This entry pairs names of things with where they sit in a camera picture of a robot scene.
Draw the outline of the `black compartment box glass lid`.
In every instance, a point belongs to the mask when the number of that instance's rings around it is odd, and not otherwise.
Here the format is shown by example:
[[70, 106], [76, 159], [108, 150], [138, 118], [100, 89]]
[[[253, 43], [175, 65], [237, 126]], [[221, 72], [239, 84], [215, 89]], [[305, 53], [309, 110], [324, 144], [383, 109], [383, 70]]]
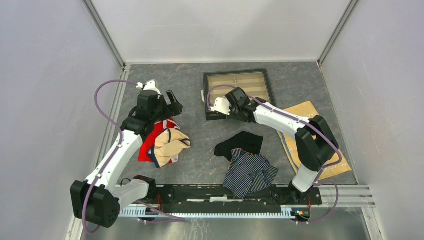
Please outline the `black compartment box glass lid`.
[[209, 105], [216, 98], [224, 97], [233, 87], [239, 87], [247, 95], [276, 104], [271, 81], [266, 68], [203, 73], [203, 95], [209, 95]]

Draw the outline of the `black underwear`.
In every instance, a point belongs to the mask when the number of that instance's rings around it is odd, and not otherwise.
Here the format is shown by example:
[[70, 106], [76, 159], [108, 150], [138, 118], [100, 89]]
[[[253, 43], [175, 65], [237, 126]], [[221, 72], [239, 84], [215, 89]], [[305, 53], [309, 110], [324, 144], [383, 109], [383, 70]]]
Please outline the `black underwear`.
[[217, 144], [214, 148], [214, 155], [216, 157], [224, 157], [230, 162], [232, 160], [232, 150], [234, 149], [242, 149], [248, 153], [259, 154], [263, 140], [263, 136], [242, 131], [230, 139]]

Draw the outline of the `blue striped boxer shorts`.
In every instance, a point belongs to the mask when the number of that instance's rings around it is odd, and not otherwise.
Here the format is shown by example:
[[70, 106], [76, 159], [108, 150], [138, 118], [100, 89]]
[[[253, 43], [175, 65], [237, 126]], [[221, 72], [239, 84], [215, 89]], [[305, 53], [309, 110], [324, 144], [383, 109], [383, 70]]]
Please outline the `blue striped boxer shorts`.
[[264, 156], [241, 148], [233, 149], [231, 156], [222, 185], [236, 198], [242, 200], [248, 194], [265, 190], [273, 184], [279, 169], [272, 166]]

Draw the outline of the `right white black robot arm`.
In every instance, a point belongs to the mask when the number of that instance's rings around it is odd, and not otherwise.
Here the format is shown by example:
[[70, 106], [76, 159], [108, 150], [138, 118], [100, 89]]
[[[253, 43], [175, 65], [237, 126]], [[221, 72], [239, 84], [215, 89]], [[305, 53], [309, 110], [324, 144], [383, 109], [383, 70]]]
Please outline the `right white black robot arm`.
[[326, 120], [294, 115], [279, 109], [263, 99], [251, 97], [240, 87], [214, 101], [216, 110], [246, 123], [270, 127], [289, 135], [297, 148], [300, 167], [291, 181], [289, 199], [302, 204], [309, 198], [309, 189], [330, 164], [333, 156], [341, 157], [339, 145]]

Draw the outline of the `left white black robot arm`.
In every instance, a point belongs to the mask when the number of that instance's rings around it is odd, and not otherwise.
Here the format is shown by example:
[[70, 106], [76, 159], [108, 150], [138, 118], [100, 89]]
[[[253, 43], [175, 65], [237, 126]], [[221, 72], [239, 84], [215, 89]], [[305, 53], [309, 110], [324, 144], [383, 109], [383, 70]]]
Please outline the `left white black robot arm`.
[[183, 106], [172, 90], [166, 91], [170, 103], [158, 90], [143, 90], [137, 105], [122, 122], [120, 132], [96, 169], [84, 180], [70, 187], [73, 214], [84, 223], [111, 227], [122, 209], [142, 200], [153, 203], [157, 198], [156, 182], [151, 178], [135, 177], [117, 187], [119, 177], [131, 157], [138, 151], [154, 126], [182, 113]]

